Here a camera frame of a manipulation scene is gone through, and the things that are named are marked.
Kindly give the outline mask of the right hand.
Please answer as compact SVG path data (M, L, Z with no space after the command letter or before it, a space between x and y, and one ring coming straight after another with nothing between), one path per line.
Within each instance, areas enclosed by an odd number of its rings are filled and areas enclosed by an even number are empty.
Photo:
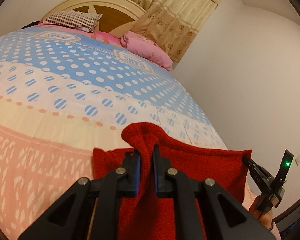
M269 231L272 229L273 211L261 212L256 209L260 196L254 199L253 204L249 207L249 212L259 220L259 222Z

